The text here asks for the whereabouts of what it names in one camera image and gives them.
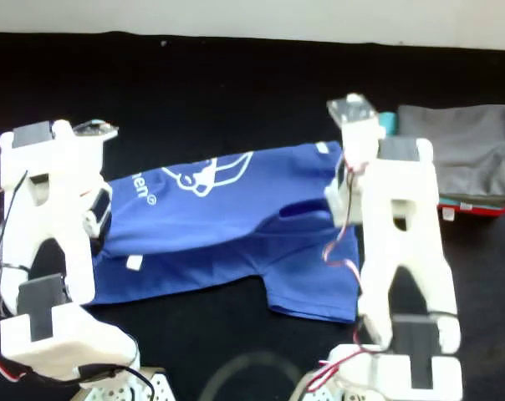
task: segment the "black table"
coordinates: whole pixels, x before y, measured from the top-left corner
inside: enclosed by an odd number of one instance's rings
[[[102,35],[0,34],[0,133],[46,119],[112,121],[105,177],[316,140],[339,138],[325,101],[364,93],[381,111],[398,104],[505,104],[505,52],[377,45]],[[457,289],[466,400],[505,400],[505,216],[442,224]],[[43,265],[56,258],[52,246]],[[400,310],[421,308],[403,277]],[[300,373],[350,340],[350,327],[267,309],[248,278],[204,291],[113,307],[95,316],[135,336],[143,364],[165,367],[179,401],[196,401],[229,360],[277,355]],[[291,381],[254,365],[217,395],[282,400]],[[8,399],[68,399],[74,389],[12,385]]]

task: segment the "t-shirt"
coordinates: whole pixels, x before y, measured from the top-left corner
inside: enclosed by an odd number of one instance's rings
[[[326,266],[334,228],[324,188],[336,142],[259,150],[112,181],[112,224],[94,259],[93,303],[131,302],[260,276],[268,305],[353,322],[357,283]],[[142,258],[138,270],[130,257]],[[353,228],[331,254],[358,266]]]

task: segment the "gray cloth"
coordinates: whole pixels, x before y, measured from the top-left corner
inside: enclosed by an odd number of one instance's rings
[[[398,135],[427,138],[441,195],[505,207],[505,105],[425,109],[402,105]]]

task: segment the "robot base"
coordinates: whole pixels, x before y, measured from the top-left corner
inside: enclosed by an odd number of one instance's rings
[[[140,372],[154,386],[154,401],[176,401],[164,369],[141,368]],[[71,401],[149,401],[150,388],[140,380],[136,380],[135,383],[135,386],[126,383],[123,387],[115,390],[108,388],[81,389]]]

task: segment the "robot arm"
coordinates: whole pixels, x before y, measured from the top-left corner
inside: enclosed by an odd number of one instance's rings
[[[1,319],[0,305],[0,354],[23,371],[13,378],[0,362],[0,373],[12,381],[25,374],[45,383],[76,383],[89,389],[79,399],[150,399],[166,390],[172,401],[161,372],[140,369],[136,341],[81,307],[94,297],[92,253],[110,227],[111,188],[100,170],[103,143],[116,135],[102,121],[72,129],[60,120],[0,138],[0,302],[12,314]],[[64,252],[66,274],[59,268],[29,280],[49,238]]]
[[[336,380],[346,388],[372,388],[386,399],[459,400],[460,364],[447,354],[457,351],[461,334],[436,213],[431,143],[385,138],[378,114],[357,94],[329,102],[328,107],[342,130],[344,158],[325,195],[336,226],[363,225],[365,261],[358,310],[377,344],[371,348],[381,350],[340,364]],[[395,218],[405,221],[405,230],[395,225]],[[391,315],[388,293],[400,266],[415,278],[427,316]],[[355,349],[360,346],[340,345],[329,361]]]

